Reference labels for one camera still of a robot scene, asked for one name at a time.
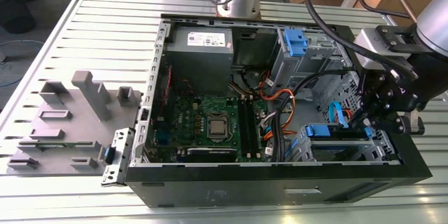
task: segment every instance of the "green circuit board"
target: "green circuit board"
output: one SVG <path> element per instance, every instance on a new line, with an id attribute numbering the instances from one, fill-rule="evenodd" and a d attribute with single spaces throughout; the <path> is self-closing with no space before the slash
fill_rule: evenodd
<path id="1" fill-rule="evenodd" d="M 169 141 L 165 146 L 158 145 L 158 157 L 161 162 L 173 163 L 182 149 L 190 147 L 227 147 L 238 150 L 238 162 L 263 162 L 265 148 L 259 123 L 266 114 L 267 104 L 265 101 L 254 101 L 254 113 L 258 131 L 259 151 L 257 156 L 249 157 L 242 153 L 242 134 L 239 124 L 239 99 L 231 97 L 177 97 L 171 118 Z M 225 139 L 210 138 L 211 116 L 226 119 L 227 137 Z"/>

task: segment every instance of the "orange wire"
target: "orange wire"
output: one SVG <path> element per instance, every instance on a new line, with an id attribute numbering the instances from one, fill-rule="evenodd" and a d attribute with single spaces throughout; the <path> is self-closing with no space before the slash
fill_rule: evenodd
<path id="1" fill-rule="evenodd" d="M 263 90 L 262 90 L 262 88 L 263 88 L 263 85 L 265 85 L 265 83 L 266 83 L 266 80 L 267 80 L 269 77 L 270 77 L 270 71 L 266 73 L 266 75 L 267 75 L 267 77 L 265 78 L 265 81 L 259 84 L 259 93 L 261 93 L 262 98 L 263 98 L 265 100 L 267 100 L 267 101 L 274 101 L 275 99 L 278 99 L 278 97 L 279 97 L 283 93 L 290 93 L 290 95 L 291 95 L 293 97 L 295 97 L 294 92 L 293 92 L 290 89 L 282 89 L 282 90 L 279 90 L 279 91 L 274 94 L 274 96 L 267 97 L 267 96 L 263 94 Z M 282 128 L 283 128 L 283 129 L 289 126 L 289 124 L 290 124 L 291 121 L 293 121 L 294 110 L 295 110 L 295 109 L 297 109 L 297 99 L 293 98 L 293 112 L 291 112 L 291 114 L 290 114 L 290 117 L 289 117 L 287 122 L 282 125 Z"/>
<path id="2" fill-rule="evenodd" d="M 285 135 L 295 135 L 297 134 L 297 131 L 290 131 L 290 130 L 283 130 L 282 132 L 283 132 Z M 263 139 L 269 140 L 273 137 L 274 137 L 274 134 L 273 134 L 273 131 L 270 131 Z"/>

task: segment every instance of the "concrete floor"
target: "concrete floor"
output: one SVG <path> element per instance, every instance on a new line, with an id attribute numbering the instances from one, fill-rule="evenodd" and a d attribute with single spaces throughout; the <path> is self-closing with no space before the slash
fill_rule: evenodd
<path id="1" fill-rule="evenodd" d="M 11 40 L 38 40 L 46 42 L 54 26 L 66 10 L 71 0 L 34 0 L 29 7 L 37 19 L 38 26 L 25 34 L 10 34 L 0 28 L 0 44 Z M 18 81 L 39 53 L 41 44 L 17 43 L 0 47 L 2 52 L 9 56 L 9 62 L 0 65 L 0 86 Z M 0 109 L 17 89 L 18 84 L 0 87 Z"/>

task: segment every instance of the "blue plastic latch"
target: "blue plastic latch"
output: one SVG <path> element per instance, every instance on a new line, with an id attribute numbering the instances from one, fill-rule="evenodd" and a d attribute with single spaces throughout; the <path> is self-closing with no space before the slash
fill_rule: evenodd
<path id="1" fill-rule="evenodd" d="M 310 126 L 306 126 L 306 130 L 307 130 L 307 136 L 314 136 L 314 129 Z"/>
<path id="2" fill-rule="evenodd" d="M 303 57 L 309 49 L 309 39 L 302 30 L 286 29 L 286 42 L 293 57 Z"/>
<path id="3" fill-rule="evenodd" d="M 310 127 L 313 128 L 315 136 L 330 136 L 330 129 L 329 129 L 327 125 L 313 124 L 313 125 L 310 125 Z"/>
<path id="4" fill-rule="evenodd" d="M 373 138 L 373 136 L 374 136 L 373 129 L 370 127 L 366 127 L 365 130 L 366 130 L 367 137 Z"/>

